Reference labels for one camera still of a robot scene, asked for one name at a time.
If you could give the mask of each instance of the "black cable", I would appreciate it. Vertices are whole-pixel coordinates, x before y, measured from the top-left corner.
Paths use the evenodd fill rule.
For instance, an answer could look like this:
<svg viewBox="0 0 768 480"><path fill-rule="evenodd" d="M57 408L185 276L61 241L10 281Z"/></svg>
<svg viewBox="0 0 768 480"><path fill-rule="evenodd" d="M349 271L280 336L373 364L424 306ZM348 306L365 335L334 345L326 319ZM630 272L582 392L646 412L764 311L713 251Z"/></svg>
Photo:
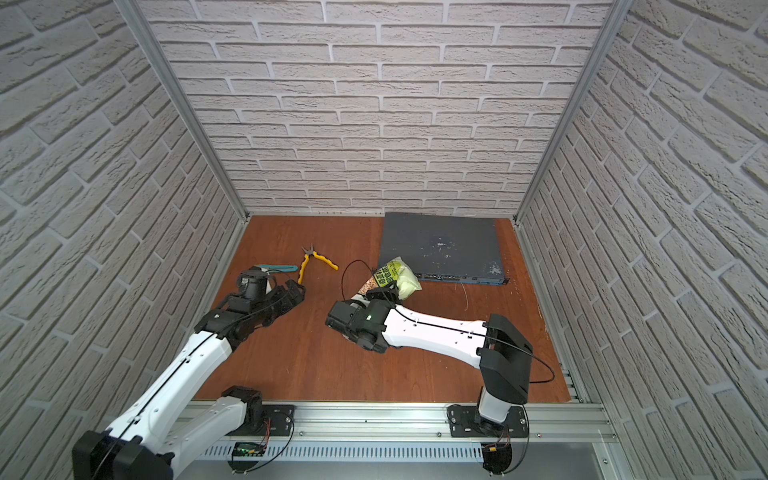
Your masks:
<svg viewBox="0 0 768 480"><path fill-rule="evenodd" d="M270 269L270 270L267 270L265 273L282 273L285 276L287 276L288 278L290 278L291 280L293 280L293 277L291 275L289 275L290 272L283 272L282 270Z"/></svg>
<svg viewBox="0 0 768 480"><path fill-rule="evenodd" d="M531 352L527 351L526 349L523 349L523 348L521 348L521 347L519 347L519 346L516 346L516 345L512 345L511 343L509 343L509 342L505 342L504 340L501 340L501 339L496 339L496 338L493 338L493 337L491 337L491 336L488 336L488 335L483 335L482 333L476 333L476 332L468 332L467 330L462 330L462 329L455 329L455 328L452 328L452 327L450 327L450 326L444 326L444 325L435 325L434 323L427 323L427 322L417 322L416 320L414 320L414 319L412 319L412 318L408 318L407 316L405 316L405 315L404 315L404 314L403 314L403 313L402 313L400 310L398 310L396 307L397 307L397 305L393 303L393 305L392 305L392 309L393 309L393 310L395 310L397 313L399 313L399 314L400 314L400 316L401 316L402 318L404 318L404 319L407 319L407 320L410 320L410 321L412 321L412 322L414 322L414 323L416 323L416 324L418 324L418 325L436 326L436 327L438 327L438 328L442 328L442 329L446 329L446 330L453 330L454 332L459 332L459 333L466 333L467 335L476 335L476 336L482 336L482 337L485 337L486 339L490 339L490 340L491 340L491 341L493 341L493 342L499 342L499 343L503 343L503 344L505 344L506 346L510 346L510 347L512 347L513 349L519 350L519 351L523 352L525 355L528 355L528 356L530 356L532 359L536 360L537 362L539 362L539 363L540 363L540 364L542 364L543 366L547 367L547 369L549 370L549 372L552 374L552 378L550 378L549 380L538 380L538 381L536 381L536 382L528 382L528 383L549 383L549 382L552 382L552 381L554 381L554 370L552 369L552 367L550 367L549 365L547 365L547 363L546 363L544 360L542 360L542 359L538 358L536 355L534 355L533 353L531 353Z"/></svg>
<svg viewBox="0 0 768 480"><path fill-rule="evenodd" d="M371 270L371 267L368 265L368 263L366 263L365 260L361 260L361 259L352 260L351 262L346 264L346 268L341 273L341 300L345 300L346 301L346 296L344 296L344 275L346 275L346 271L349 269L349 266L352 265L353 263L357 263L357 262L360 262L363 265L365 265L366 268L368 269L368 271L371 273L371 275L373 275L373 270Z"/></svg>
<svg viewBox="0 0 768 480"><path fill-rule="evenodd" d="M502 475L507 475L508 473L513 472L517 467L520 466L520 464L523 462L523 459L525 458L525 454L528 453L528 443L531 442L531 423L528 421L528 411L525 409L525 405L520 405L523 408L523 415L525 415L525 424L528 426L528 436L525 437L525 447L523 447L523 453L520 455L520 458L518 458L518 462L515 463L515 466L507 470L506 472L502 473Z"/></svg>
<svg viewBox="0 0 768 480"><path fill-rule="evenodd" d="M258 470L259 468L262 468L262 467L266 467L267 465L269 465L270 463L272 463L272 461L273 461L275 458L277 458L277 457L281 456L281 455L283 454L283 452L285 452L285 451L286 451L286 449L288 448L288 445L290 444L290 441L291 441L291 440L293 440L293 430L296 428L296 426L294 425L294 422L293 422L293 417L292 417L292 416L288 415L288 414L287 414L287 413L285 413L285 412L277 412L277 413L279 413L279 414L281 414L281 415L284 415L284 416L285 416L285 417L288 419L288 422L290 423L290 437L288 438L288 442L286 442L286 444L284 445L284 447L283 447L283 448L282 448L282 449L281 449L281 450L280 450L280 451L277 453L277 455L275 455L274 457L270 458L269 460L267 460L266 462L262 463L261 465L255 465L254 467L251 467L251 468L249 468L249 469L247 469L247 470L235 470L235 469L233 468L233 469L232 469L232 473L241 473L241 474L246 474L246 473L255 472L255 471L256 471L256 470Z"/></svg>
<svg viewBox="0 0 768 480"><path fill-rule="evenodd" d="M123 430L123 432L120 434L120 437L125 435L125 432L128 431L128 429L131 427L131 425L133 425L133 422L128 424L128 427L126 427L125 430ZM91 477L91 480L95 480L96 479L96 475L98 475L99 470L101 470L101 466L104 464L104 462L107 461L107 458L109 457L109 454L112 453L112 450L114 449L114 446L118 444L118 439L120 437L117 437L114 440L114 442L112 443L112 445L110 445L109 449L107 450L107 453L104 454L104 457L101 459L101 462L98 463L98 467L96 467L96 470L94 471L94 474Z"/></svg>

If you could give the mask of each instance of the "vent slot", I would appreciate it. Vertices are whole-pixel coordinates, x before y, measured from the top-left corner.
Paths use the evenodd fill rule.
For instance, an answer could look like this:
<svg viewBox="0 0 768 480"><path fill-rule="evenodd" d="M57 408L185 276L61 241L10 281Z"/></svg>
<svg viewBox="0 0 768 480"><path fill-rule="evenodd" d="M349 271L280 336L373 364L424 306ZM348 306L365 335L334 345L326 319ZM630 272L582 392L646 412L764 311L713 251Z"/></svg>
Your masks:
<svg viewBox="0 0 768 480"><path fill-rule="evenodd" d="M470 442L295 442L275 461L290 462L482 462L480 448ZM221 440L198 460L231 460L235 442ZM270 441L263 459L283 449L285 441Z"/></svg>

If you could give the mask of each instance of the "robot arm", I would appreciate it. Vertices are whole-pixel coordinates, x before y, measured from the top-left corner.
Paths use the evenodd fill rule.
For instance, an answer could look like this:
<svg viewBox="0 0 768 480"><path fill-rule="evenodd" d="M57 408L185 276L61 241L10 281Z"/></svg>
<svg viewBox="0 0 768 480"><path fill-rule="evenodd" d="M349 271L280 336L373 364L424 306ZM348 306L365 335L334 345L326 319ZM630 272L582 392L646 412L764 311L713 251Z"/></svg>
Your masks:
<svg viewBox="0 0 768 480"><path fill-rule="evenodd" d="M237 278L238 293L203 316L181 352L147 391L108 428L86 432L72 449L76 480L171 480L213 442L244 423L260 427L258 391L232 387L206 412L168 438L171 427L214 370L257 328L301 303L293 280L271 287L256 267Z"/></svg>
<svg viewBox="0 0 768 480"><path fill-rule="evenodd" d="M488 321L453 320L414 312L386 296L370 301L356 296L336 302L326 325L366 350L384 353L390 346L412 346L479 369L485 383L478 403L481 430L498 431L510 406L528 401L533 347L501 315Z"/></svg>

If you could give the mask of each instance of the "metal rail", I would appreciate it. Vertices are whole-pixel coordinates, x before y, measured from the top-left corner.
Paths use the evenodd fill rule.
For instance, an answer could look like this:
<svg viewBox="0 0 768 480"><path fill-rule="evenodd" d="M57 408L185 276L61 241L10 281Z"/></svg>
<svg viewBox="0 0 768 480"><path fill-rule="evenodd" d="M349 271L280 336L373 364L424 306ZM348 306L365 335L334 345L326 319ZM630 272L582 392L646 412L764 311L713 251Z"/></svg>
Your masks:
<svg viewBox="0 0 768 480"><path fill-rule="evenodd" d="M520 219L525 214L525 211L533 201L533 196L538 189L539 184L544 180L544 174L547 173L549 164L554 160L554 154L557 153L560 148L560 143L565 138L565 133L576 118L578 109L581 106L581 102L589 93L589 89L592 86L594 78L598 76L600 66L603 64L603 60L608 55L608 50L614 43L614 38L621 28L621 24L624 23L624 18L629 12L629 8L632 6L634 0L614 0L611 9L603 21L603 26L598 33L598 38L594 42L592 50L589 52L587 61L584 63L584 68L581 69L581 73L576 80L574 89L571 92L571 96L568 98L568 102L565 104L563 114L560 116L557 126L554 128L554 132L547 143L547 147L544 150L544 154L541 156L541 162L536 167L536 171L533 174L531 183L528 184L528 188L525 190L525 195L520 202L520 207L515 215L516 223L519 224Z"/></svg>
<svg viewBox="0 0 768 480"><path fill-rule="evenodd" d="M451 403L403 402L265 402L291 403L293 442L487 442L486 437L454 439L446 408ZM174 430L213 402L192 401L181 413ZM617 442L602 404L530 403L525 406L531 442ZM226 437L227 440L257 440ZM525 439L512 439L524 442Z"/></svg>
<svg viewBox="0 0 768 480"><path fill-rule="evenodd" d="M187 126L195 144L200 148L203 158L213 172L216 181L219 182L221 189L224 190L224 195L227 196L230 205L232 205L240 220L247 220L248 211L237 196L237 192L227 176L219 156L216 154L216 149L214 149L210 138L205 133L200 119L197 118L192 104L189 98L187 98L187 94L184 93L179 79L170 66L170 62L165 58L163 48L160 46L160 42L157 41L157 37L154 36L152 27L149 25L146 17L144 17L144 13L141 12L138 2L136 0L114 0L114 2L117 4L120 13L123 14L126 25L133 32L134 37L136 37L136 42L144 50L147 60L149 60L150 65L154 69L154 73L163 87L165 87L170 101L173 102L176 110L178 110L179 117Z"/></svg>

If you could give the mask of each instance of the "wire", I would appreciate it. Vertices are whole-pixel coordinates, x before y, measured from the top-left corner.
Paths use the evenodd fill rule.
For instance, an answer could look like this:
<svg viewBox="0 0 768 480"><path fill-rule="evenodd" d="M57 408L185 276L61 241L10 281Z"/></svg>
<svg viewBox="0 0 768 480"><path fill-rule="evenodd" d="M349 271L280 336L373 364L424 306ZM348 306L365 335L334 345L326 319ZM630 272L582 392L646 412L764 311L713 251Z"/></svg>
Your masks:
<svg viewBox="0 0 768 480"><path fill-rule="evenodd" d="M293 277L291 275L289 275L289 272L283 272L282 270L270 269L270 270L267 270L265 273L282 273L283 275L285 275L288 278L290 278L291 280L293 280Z"/></svg>
<svg viewBox="0 0 768 480"><path fill-rule="evenodd" d="M507 442L506 443L502 443L502 439L504 438L504 432L505 431L507 432ZM501 433L501 435L498 436L498 440L496 440L493 443L488 443L485 447L483 447L483 449L486 450L486 449L490 449L491 447L496 447L497 449L499 449L499 448L503 448L505 446L511 447L511 443L510 443L510 440L509 440L509 426L508 425L504 425L502 427L502 433Z"/></svg>
<svg viewBox="0 0 768 480"><path fill-rule="evenodd" d="M272 419L269 419L266 422L266 435L264 435L264 440L262 440L263 445L261 445L261 448L265 449L267 445L270 443L270 436L272 435Z"/></svg>
<svg viewBox="0 0 768 480"><path fill-rule="evenodd" d="M531 423L528 421L528 410L525 409L525 405L520 405L523 408L523 415L525 415L525 424L528 426L528 436L525 437L525 447L523 447L523 453L520 455L520 458L518 458L518 462L515 463L515 466L507 470L506 472L502 473L502 475L507 475L510 472L513 472L517 467L520 466L520 464L523 462L523 459L525 458L525 454L528 453L528 443L531 442Z"/></svg>
<svg viewBox="0 0 768 480"><path fill-rule="evenodd" d="M446 329L446 330L453 330L454 332L459 332L459 333L466 333L467 335L476 335L476 336L482 336L482 337L485 337L486 339L490 339L490 340L491 340L491 341L493 341L493 342L499 342L499 343L503 343L503 344L505 344L506 346L510 346L511 348L513 348L513 349L516 349L516 350L519 350L519 351L523 352L525 355L527 355L527 356L530 356L532 359L536 360L537 362L539 362L539 363L540 363L540 364L542 364L543 366L547 367L547 369L549 370L549 372L552 374L552 378L550 378L550 379L548 379L548 380L537 380L537 381L535 381L535 382L528 382L528 383L549 383L549 382L552 382L552 381L554 380L554 370L552 369L552 367L550 367L549 365L547 365L547 363L546 363L544 360L542 360L542 359L538 358L536 355L534 355L533 353L531 353L531 352L527 351L526 349L522 349L522 348L521 348L521 347L519 347L519 346L516 346L516 345L512 345L511 343L509 343L509 342L505 342L504 340L501 340L501 339L493 338L493 337L491 337L491 336L488 336L488 335L483 335L482 333L477 333L477 332L468 332L467 330L462 330L462 329L455 329L455 328L452 328L452 327L450 327L450 326L444 326L444 325L435 325L434 323L427 323L427 322L417 322L416 320L414 320L414 319L412 319L412 318L409 318L409 317L405 316L405 315L404 315L404 314L403 314L403 313L402 313L400 310L398 310L398 309L397 309L397 304L395 304L395 303L393 303L393 304L392 304L392 309L393 309L393 310L395 310L397 313L399 313L399 314L400 314L400 316L401 316L402 318L404 318L404 319L407 319L407 320L410 320L410 321L412 321L412 322L414 322L414 323L417 323L417 324L419 324L419 325L436 326L436 327L438 327L438 328L442 328L442 329Z"/></svg>
<svg viewBox="0 0 768 480"><path fill-rule="evenodd" d="M128 428L131 427L131 424L128 424L128 427L123 430L123 433L120 434L120 437L123 436L125 432L128 431ZM104 454L104 457L101 459L101 462L98 463L98 467L96 467L96 471L94 472L93 476L91 477L91 480L94 480L96 476L98 475L99 470L101 470L101 466L104 464L104 462L107 461L107 458L109 457L109 454L112 453L112 450L114 449L114 446L118 444L118 439L115 439L112 445L110 445L109 449L107 450L107 453Z"/></svg>
<svg viewBox="0 0 768 480"><path fill-rule="evenodd" d="M365 260L361 260L361 259L359 258L359 259L357 259L357 260L352 260L351 262L349 262L348 264L346 264L346 268L345 268L345 269L344 269L344 271L341 273L341 300L345 300L345 301L346 301L346 296L344 296L344 276L346 275L346 271L349 269L349 266L350 266L350 265L352 265L353 263L357 263L357 262L360 262L360 263L362 263L363 265L365 265L365 266L366 266L366 268L368 269L368 271L369 271L369 272L370 272L370 273L373 275L373 270L371 270L371 267L368 265L368 263L366 263L366 261L365 261Z"/></svg>
<svg viewBox="0 0 768 480"><path fill-rule="evenodd" d="M270 463L272 463L272 461L273 461L275 458L277 458L277 457L281 456L281 455L283 454L283 452L285 452L285 451L286 451L286 449L288 448L288 445L290 444L290 441L291 441L291 440L293 440L293 430L295 430L295 429L296 429L296 425L294 425L294 422L293 422L293 417L292 417L292 416L288 415L288 414L287 414L287 413L285 413L285 412L277 412L277 413L279 413L279 414L281 414L281 415L284 415L284 416L285 416L285 417L288 419L288 422L290 423L290 437L288 438L288 442L286 442L286 444L285 444L285 445L284 445L284 446L281 448L281 450L280 450L280 451L277 453L277 455L275 455L274 457L270 458L269 460L267 460L266 462L262 463L261 465L255 465L254 467L251 467L251 468L249 468L249 469L247 469L247 470L235 470L235 469L233 468L233 469L232 469L232 473L241 473L241 474L246 474L246 473L255 472L255 471L256 471L256 470L258 470L259 468L263 468L263 467L266 467L267 465L269 465Z"/></svg>
<svg viewBox="0 0 768 480"><path fill-rule="evenodd" d="M469 308L469 296L467 295L467 289L464 288L464 282L462 282L462 290L464 290L464 300L466 302L466 305L464 305L464 311L466 312Z"/></svg>

